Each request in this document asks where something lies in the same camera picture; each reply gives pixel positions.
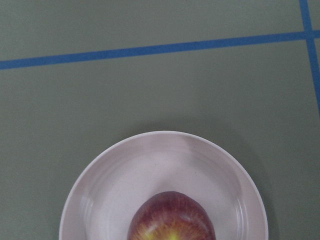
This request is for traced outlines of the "pink plate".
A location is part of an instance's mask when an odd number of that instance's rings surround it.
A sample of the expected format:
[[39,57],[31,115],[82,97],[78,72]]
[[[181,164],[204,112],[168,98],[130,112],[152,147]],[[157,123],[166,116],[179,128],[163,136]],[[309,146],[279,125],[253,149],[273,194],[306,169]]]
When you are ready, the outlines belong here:
[[124,240],[139,207],[176,191],[207,212],[219,240],[266,240],[266,210],[241,164],[184,132],[153,131],[111,146],[80,174],[65,202],[61,240]]

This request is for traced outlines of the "red yellow apple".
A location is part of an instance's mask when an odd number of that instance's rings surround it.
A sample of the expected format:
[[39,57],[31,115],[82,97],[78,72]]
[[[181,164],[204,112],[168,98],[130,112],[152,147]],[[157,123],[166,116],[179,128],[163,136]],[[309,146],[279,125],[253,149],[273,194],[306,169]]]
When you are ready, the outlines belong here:
[[134,214],[128,240],[215,240],[205,209],[189,196],[166,191],[148,199]]

